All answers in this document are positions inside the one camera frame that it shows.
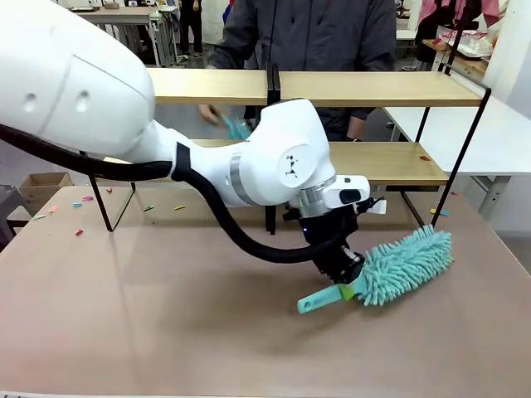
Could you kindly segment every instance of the black pants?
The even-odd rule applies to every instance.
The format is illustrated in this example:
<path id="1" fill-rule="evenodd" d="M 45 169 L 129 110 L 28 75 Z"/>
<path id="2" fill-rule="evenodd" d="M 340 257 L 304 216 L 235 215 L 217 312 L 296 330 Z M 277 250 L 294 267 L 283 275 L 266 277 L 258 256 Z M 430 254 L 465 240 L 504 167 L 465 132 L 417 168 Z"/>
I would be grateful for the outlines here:
<path id="1" fill-rule="evenodd" d="M 201 7 L 193 11 L 192 7 L 181 9 L 181 51 L 190 52 L 190 41 L 188 40 L 188 28 L 192 28 L 193 50 L 202 52 L 202 27 L 201 27 Z"/>

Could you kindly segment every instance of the background table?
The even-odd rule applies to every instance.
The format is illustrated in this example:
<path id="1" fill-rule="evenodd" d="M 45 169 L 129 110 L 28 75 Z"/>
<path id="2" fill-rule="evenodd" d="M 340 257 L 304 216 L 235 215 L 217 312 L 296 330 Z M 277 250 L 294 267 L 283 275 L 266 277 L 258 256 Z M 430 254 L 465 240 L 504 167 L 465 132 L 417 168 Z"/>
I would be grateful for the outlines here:
<path id="1" fill-rule="evenodd" d="M 431 70 L 438 70 L 441 62 L 447 62 L 450 57 L 451 46 L 445 42 L 433 44 L 435 40 L 423 40 L 422 44 L 437 51 L 436 58 L 433 61 Z M 455 66 L 460 66 L 459 69 L 465 72 L 469 77 L 482 81 L 485 73 L 487 73 L 487 63 L 482 60 L 474 60 L 466 58 L 459 52 L 455 55 Z"/>
<path id="2" fill-rule="evenodd" d="M 453 168 L 476 108 L 432 108 L 421 145 L 444 172 Z M 414 141 L 423 108 L 385 108 L 398 133 Z M 459 174 L 471 176 L 487 192 L 480 213 L 487 216 L 512 176 L 531 174 L 531 120 L 491 97 L 472 138 Z"/>
<path id="3" fill-rule="evenodd" d="M 117 27 L 119 29 L 118 37 L 115 36 L 114 29 L 112 36 L 115 36 L 117 40 L 120 40 L 135 54 L 138 53 L 140 39 L 134 27 L 146 26 L 153 45 L 155 65 L 170 66 L 169 56 L 166 56 L 170 37 L 167 35 L 167 28 L 164 24 L 165 20 L 161 12 L 172 12 L 176 9 L 176 7 L 120 7 L 116 10 L 101 8 L 95 12 L 78 12 L 76 15 L 90 23 L 103 27 L 104 30 L 105 25 Z M 173 30 L 173 26 L 169 28 L 171 29 L 171 42 L 173 43 L 173 56 L 175 57 L 175 61 L 177 61 L 175 31 Z"/>
<path id="4" fill-rule="evenodd" d="M 118 211 L 128 189 L 102 188 Z M 0 386 L 51 394 L 521 398 L 531 391 L 531 281 L 461 197 L 440 227 L 455 263 L 384 308 L 298 299 L 328 284 L 312 264 L 273 265 L 237 249 L 195 191 L 139 189 L 116 232 L 67 187 L 0 254 Z M 422 215 L 436 197 L 412 196 Z M 400 197 L 366 215 L 356 250 L 415 227 Z M 147 205 L 152 211 L 144 212 Z M 173 208 L 186 205 L 181 211 Z M 296 247 L 296 223 L 255 239 Z M 85 232 L 74 236 L 78 228 Z"/>

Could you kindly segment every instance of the gray jacket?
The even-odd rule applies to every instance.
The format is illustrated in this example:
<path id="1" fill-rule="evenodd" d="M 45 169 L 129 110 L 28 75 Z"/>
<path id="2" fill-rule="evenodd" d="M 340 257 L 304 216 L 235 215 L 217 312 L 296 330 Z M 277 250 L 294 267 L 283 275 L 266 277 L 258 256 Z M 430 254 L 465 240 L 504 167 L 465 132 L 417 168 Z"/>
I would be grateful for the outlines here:
<path id="1" fill-rule="evenodd" d="M 239 69 L 258 46 L 258 66 L 280 70 L 392 70 L 393 0 L 236 0 L 210 63 Z M 319 109 L 330 140 L 345 137 L 350 115 L 370 109 Z"/>

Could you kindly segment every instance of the robot logo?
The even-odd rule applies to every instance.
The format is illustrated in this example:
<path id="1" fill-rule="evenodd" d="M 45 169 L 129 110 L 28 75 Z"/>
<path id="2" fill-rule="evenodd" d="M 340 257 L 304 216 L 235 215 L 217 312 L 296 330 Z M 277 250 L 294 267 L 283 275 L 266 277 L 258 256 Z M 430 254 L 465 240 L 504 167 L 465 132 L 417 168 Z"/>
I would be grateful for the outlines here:
<path id="1" fill-rule="evenodd" d="M 286 156 L 285 157 L 286 160 L 289 160 L 290 161 L 290 170 L 288 172 L 285 172 L 285 175 L 286 176 L 289 176 L 290 174 L 293 174 L 295 176 L 295 178 L 298 178 L 297 177 L 297 173 L 295 172 L 295 170 L 293 169 L 293 166 L 298 162 L 297 159 L 295 159 L 293 156 Z"/>

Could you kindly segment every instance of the microfiber duster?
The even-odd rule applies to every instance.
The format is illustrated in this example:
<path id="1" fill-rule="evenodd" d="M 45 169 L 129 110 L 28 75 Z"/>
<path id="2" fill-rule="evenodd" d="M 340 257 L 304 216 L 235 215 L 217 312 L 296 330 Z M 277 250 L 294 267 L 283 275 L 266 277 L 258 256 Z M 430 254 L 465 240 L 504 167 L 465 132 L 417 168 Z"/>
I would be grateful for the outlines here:
<path id="1" fill-rule="evenodd" d="M 238 123 L 225 117 L 223 121 L 229 130 L 229 139 L 248 139 L 251 135 L 251 130 L 245 123 Z"/>
<path id="2" fill-rule="evenodd" d="M 451 234 L 423 226 L 400 242 L 365 253 L 360 275 L 350 284 L 335 284 L 299 300 L 307 313 L 357 296 L 364 305 L 384 305 L 441 274 L 453 262 Z"/>

